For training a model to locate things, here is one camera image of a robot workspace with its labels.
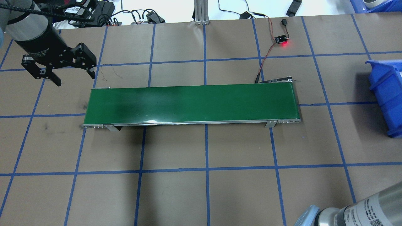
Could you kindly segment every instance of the sticker label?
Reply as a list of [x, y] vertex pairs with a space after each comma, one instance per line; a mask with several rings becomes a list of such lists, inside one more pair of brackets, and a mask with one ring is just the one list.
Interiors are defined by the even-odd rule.
[[77, 13], [78, 10], [80, 10], [80, 7], [75, 6], [75, 7], [71, 7], [71, 8], [66, 9], [66, 12], [69, 12], [69, 13]]
[[382, 211], [378, 193], [345, 210], [346, 226], [393, 226]]

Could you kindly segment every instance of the green conveyor belt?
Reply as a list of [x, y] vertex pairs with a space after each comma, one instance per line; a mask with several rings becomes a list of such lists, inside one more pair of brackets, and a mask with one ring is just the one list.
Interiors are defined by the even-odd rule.
[[85, 127], [299, 122], [292, 82], [94, 88]]

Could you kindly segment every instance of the blue tape grid line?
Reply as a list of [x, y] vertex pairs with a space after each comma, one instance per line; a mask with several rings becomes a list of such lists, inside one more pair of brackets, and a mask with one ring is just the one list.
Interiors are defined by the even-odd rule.
[[[98, 78], [99, 65], [100, 65], [101, 60], [102, 60], [103, 49], [104, 49], [104, 47], [105, 47], [105, 42], [106, 42], [107, 28], [108, 28], [108, 27], [105, 28], [105, 33], [104, 33], [104, 35], [103, 35], [102, 47], [101, 47], [100, 54], [99, 54], [98, 65], [96, 66], [96, 74], [95, 74], [95, 80], [94, 80], [93, 87], [96, 86], [96, 80], [97, 80], [97, 78]], [[73, 199], [75, 184], [76, 184], [76, 181], [77, 181], [77, 172], [78, 172], [78, 168], [79, 168], [79, 166], [80, 166], [82, 147], [84, 146], [85, 133], [86, 133], [86, 128], [84, 128], [84, 130], [82, 131], [82, 138], [81, 138], [80, 149], [79, 149], [79, 151], [78, 151], [76, 169], [75, 169], [75, 171], [74, 171], [74, 178], [73, 178], [73, 183], [72, 183], [72, 185], [71, 185], [70, 197], [69, 197], [69, 199], [68, 199], [68, 205], [67, 205], [67, 210], [66, 210], [66, 216], [65, 216], [65, 218], [64, 218], [64, 226], [67, 226], [68, 216], [69, 216], [69, 214], [70, 214], [71, 202], [72, 202], [72, 199]]]
[[[399, 166], [399, 165], [402, 165], [402, 162], [363, 162], [363, 163], [346, 164], [347, 167]], [[261, 169], [276, 169], [276, 168], [279, 169], [335, 168], [335, 167], [343, 167], [343, 164], [209, 167], [208, 171], [261, 170]], [[199, 172], [206, 170], [207, 168], [172, 168], [172, 169], [142, 170], [142, 173]], [[139, 173], [139, 170], [15, 173], [14, 176], [23, 177], [23, 176], [46, 176], [46, 175], [99, 175], [99, 174], [127, 174], [127, 173]], [[13, 173], [0, 173], [0, 177], [9, 177], [12, 175]]]
[[[154, 24], [154, 27], [153, 27], [153, 30], [152, 30], [150, 68], [149, 68], [149, 74], [148, 74], [148, 87], [151, 87], [152, 58], [154, 56], [155, 30], [156, 30], [156, 24]], [[139, 199], [140, 199], [140, 195], [141, 195], [141, 182], [142, 182], [142, 173], [143, 173], [143, 165], [144, 165], [144, 153], [145, 153], [145, 137], [146, 137], [146, 126], [144, 126], [144, 131], [143, 131], [143, 134], [142, 134], [141, 158], [140, 158], [140, 161], [139, 161], [138, 183], [137, 183], [137, 199], [135, 201], [134, 226], [138, 225]]]
[[[206, 72], [204, 73], [204, 80], [206, 83]], [[377, 104], [376, 101], [367, 101], [367, 102], [341, 102], [341, 103], [329, 103], [329, 105], [366, 105], [366, 104]], [[299, 107], [308, 107], [308, 106], [326, 106], [326, 103], [314, 103], [314, 104], [299, 104]], [[30, 117], [74, 117], [74, 116], [85, 116], [85, 113], [77, 113], [77, 114], [43, 114], [43, 115], [0, 115], [0, 119], [9, 119], [9, 118], [30, 118]]]
[[205, 124], [205, 184], [207, 194], [207, 226], [211, 226], [211, 212], [209, 204], [209, 155], [208, 155], [208, 125]]
[[150, 62], [149, 62], [150, 69], [149, 69], [149, 74], [148, 74], [148, 87], [151, 87], [152, 58], [154, 57], [155, 29], [156, 29], [156, 25], [154, 24], [154, 28], [152, 30], [151, 56], [150, 56]]
[[203, 46], [204, 46], [204, 86], [207, 85], [207, 31], [205, 24], [203, 25]]
[[144, 165], [144, 153], [145, 153], [145, 136], [146, 136], [146, 127], [144, 127], [144, 131], [142, 133], [142, 145], [141, 145], [141, 158], [139, 161], [139, 171], [138, 171], [138, 184], [137, 184], [137, 199], [135, 201], [135, 213], [134, 213], [134, 226], [138, 225], [138, 212], [139, 212], [139, 198], [141, 194], [141, 182], [142, 182], [142, 173], [143, 165]]
[[346, 166], [346, 160], [345, 160], [345, 156], [343, 155], [343, 150], [342, 150], [342, 146], [341, 146], [341, 143], [340, 143], [340, 139], [339, 139], [339, 135], [338, 135], [338, 130], [336, 129], [334, 116], [333, 116], [333, 114], [332, 114], [332, 110], [331, 110], [331, 106], [330, 106], [330, 104], [329, 104], [328, 96], [327, 96], [327, 93], [326, 93], [326, 91], [325, 91], [324, 82], [323, 82], [322, 77], [321, 77], [321, 72], [320, 72], [320, 69], [319, 69], [319, 67], [318, 67], [317, 59], [316, 59], [316, 57], [315, 57], [315, 55], [314, 55], [313, 46], [312, 46], [312, 44], [311, 44], [311, 40], [310, 40], [310, 37], [309, 37], [309, 35], [308, 35], [308, 30], [307, 30], [307, 27], [306, 27], [306, 23], [304, 22], [304, 17], [301, 17], [301, 20], [302, 20], [303, 27], [304, 27], [304, 30], [305, 30], [306, 35], [307, 35], [307, 40], [308, 40], [308, 44], [310, 45], [311, 53], [312, 53], [312, 55], [313, 55], [313, 60], [314, 60], [314, 64], [315, 64], [316, 69], [317, 69], [318, 77], [319, 77], [319, 79], [320, 79], [322, 91], [323, 91], [323, 93], [324, 93], [325, 102], [326, 102], [326, 105], [327, 105], [327, 108], [328, 108], [328, 112], [329, 112], [329, 115], [330, 115], [330, 118], [331, 118], [331, 123], [332, 123], [332, 127], [333, 127], [333, 129], [334, 129], [336, 142], [338, 143], [339, 154], [340, 154], [340, 157], [341, 157], [341, 159], [342, 159], [343, 168], [345, 169], [345, 175], [346, 175], [346, 179], [347, 179], [347, 181], [348, 181], [349, 190], [350, 190], [350, 193], [351, 193], [351, 196], [352, 196], [352, 200], [353, 200], [353, 202], [355, 203], [355, 202], [356, 202], [355, 193], [354, 193], [354, 191], [353, 191], [353, 186], [352, 186], [352, 182], [351, 182], [351, 179], [350, 179], [350, 176], [349, 176], [349, 171], [348, 171], [348, 168], [347, 168], [347, 166]]
[[[257, 30], [255, 28], [254, 18], [251, 18], [251, 23], [252, 23], [252, 28], [254, 30], [255, 43], [257, 45], [258, 61], [260, 63], [260, 67], [261, 67], [262, 61], [261, 61], [261, 53], [260, 53], [260, 44], [258, 43], [258, 36], [257, 36]], [[265, 80], [264, 79], [264, 71], [263, 71], [263, 68], [262, 68], [261, 69], [261, 81], [264, 81], [264, 80]]]
[[[316, 57], [325, 56], [343, 56], [343, 55], [373, 55], [373, 54], [392, 54], [392, 53], [402, 53], [402, 51], [382, 51], [382, 52], [368, 52], [368, 53], [334, 53], [334, 54], [316, 54]], [[276, 58], [298, 58], [298, 57], [312, 57], [313, 55], [285, 55], [285, 56], [268, 56], [267, 59]], [[176, 63], [193, 63], [193, 62], [212, 62], [212, 61], [232, 61], [232, 60], [262, 60], [265, 56], [260, 57], [246, 57], [246, 58], [222, 58], [222, 59], [203, 59], [203, 60], [177, 60], [177, 61], [160, 61], [152, 62], [152, 64], [176, 64]], [[130, 66], [130, 65], [148, 65], [149, 62], [138, 62], [138, 63], [123, 63], [123, 64], [101, 64], [102, 67], [113, 67], [113, 66]], [[0, 72], [13, 72], [13, 71], [25, 71], [24, 68], [18, 69], [3, 69]]]
[[0, 217], [1, 217], [2, 213], [3, 213], [4, 205], [6, 204], [7, 197], [8, 197], [8, 193], [10, 192], [11, 184], [12, 184], [12, 181], [13, 181], [13, 179], [14, 179], [15, 173], [16, 173], [16, 171], [17, 171], [18, 163], [19, 163], [19, 161], [20, 161], [20, 159], [21, 159], [21, 154], [22, 154], [23, 149], [24, 149], [25, 141], [27, 140], [29, 128], [31, 127], [31, 123], [32, 123], [32, 120], [33, 120], [33, 115], [35, 114], [35, 110], [36, 110], [36, 107], [37, 107], [37, 105], [38, 105], [39, 98], [40, 98], [40, 96], [41, 96], [41, 93], [42, 93], [44, 84], [45, 84], [45, 80], [42, 79], [42, 85], [41, 85], [41, 87], [40, 87], [40, 89], [39, 89], [38, 96], [37, 96], [37, 98], [36, 98], [36, 102], [35, 102], [35, 105], [34, 105], [34, 107], [33, 107], [31, 117], [30, 117], [30, 119], [29, 119], [29, 123], [28, 123], [28, 126], [27, 126], [27, 130], [25, 131], [24, 139], [23, 139], [22, 144], [21, 144], [21, 147], [20, 147], [20, 151], [18, 152], [18, 157], [17, 157], [17, 160], [16, 160], [15, 165], [14, 165], [14, 169], [13, 169], [12, 174], [11, 174], [10, 182], [8, 183], [8, 187], [7, 187], [6, 194], [4, 195], [4, 199], [3, 199], [3, 202], [2, 202], [2, 205], [1, 205], [1, 209], [0, 209]]
[[369, 58], [369, 60], [371, 60], [371, 57], [370, 57], [370, 54], [369, 54], [369, 50], [367, 49], [366, 43], [364, 43], [363, 36], [361, 36], [360, 29], [359, 29], [359, 27], [357, 26], [355, 17], [353, 16], [353, 14], [351, 14], [351, 17], [352, 17], [352, 20], [353, 20], [353, 24], [355, 24], [357, 33], [359, 34], [361, 43], [363, 44], [364, 50], [366, 51], [367, 57]]
[[[207, 27], [203, 25], [204, 46], [204, 85], [207, 85]], [[211, 211], [209, 204], [209, 155], [208, 155], [208, 125], [205, 124], [205, 191], [207, 204], [207, 226], [211, 226]]]
[[3, 57], [3, 59], [1, 60], [0, 69], [2, 68], [2, 66], [3, 66], [3, 64], [4, 64], [4, 60], [6, 60], [6, 56], [7, 56], [7, 54], [8, 54], [8, 51], [10, 50], [11, 44], [12, 44], [12, 40], [10, 41], [10, 44], [8, 45], [6, 52], [4, 53], [4, 57]]
[[103, 35], [102, 47], [101, 47], [100, 54], [99, 54], [98, 65], [96, 66], [95, 81], [94, 81], [94, 84], [93, 84], [93, 86], [92, 86], [93, 88], [96, 87], [96, 81], [98, 80], [99, 68], [100, 68], [100, 66], [101, 66], [103, 49], [104, 49], [104, 47], [105, 47], [105, 42], [106, 42], [107, 29], [108, 29], [108, 27], [106, 26], [106, 28], [105, 28], [105, 34]]
[[278, 161], [277, 161], [277, 157], [276, 157], [275, 141], [274, 141], [274, 134], [273, 134], [272, 128], [269, 128], [269, 134], [271, 137], [272, 155], [274, 157], [275, 174], [277, 177], [278, 195], [279, 195], [279, 202], [281, 205], [282, 222], [283, 222], [284, 226], [287, 226], [286, 225], [286, 217], [285, 217], [285, 207], [283, 205], [281, 178], [279, 177], [279, 167], [278, 167]]
[[82, 147], [84, 146], [85, 133], [86, 133], [86, 128], [84, 128], [84, 131], [82, 132], [80, 150], [78, 151], [78, 157], [77, 157], [77, 163], [76, 163], [76, 169], [73, 172], [74, 178], [73, 178], [73, 183], [71, 185], [70, 197], [68, 198], [66, 217], [64, 218], [64, 226], [67, 226], [68, 216], [70, 214], [71, 202], [73, 200], [74, 188], [75, 188], [75, 184], [76, 184], [76, 181], [77, 181], [77, 172], [78, 172], [78, 168], [80, 166]]

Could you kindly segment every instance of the blue plastic bin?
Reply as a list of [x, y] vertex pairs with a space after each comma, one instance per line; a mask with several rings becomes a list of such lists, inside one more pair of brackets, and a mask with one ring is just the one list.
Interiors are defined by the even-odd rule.
[[369, 60], [374, 92], [392, 138], [402, 138], [402, 60]]
[[386, 0], [378, 6], [368, 9], [363, 0], [350, 0], [356, 13], [397, 12], [402, 11], [402, 0]]

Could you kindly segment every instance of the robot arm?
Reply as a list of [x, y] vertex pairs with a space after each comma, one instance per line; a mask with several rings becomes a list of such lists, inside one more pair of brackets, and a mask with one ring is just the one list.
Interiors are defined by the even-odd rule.
[[[33, 0], [0, 0], [0, 4], [39, 10]], [[67, 66], [82, 68], [95, 78], [95, 55], [84, 43], [68, 47], [45, 16], [0, 8], [0, 29], [27, 52], [21, 64], [35, 79], [50, 79], [61, 86], [62, 81], [52, 70]]]

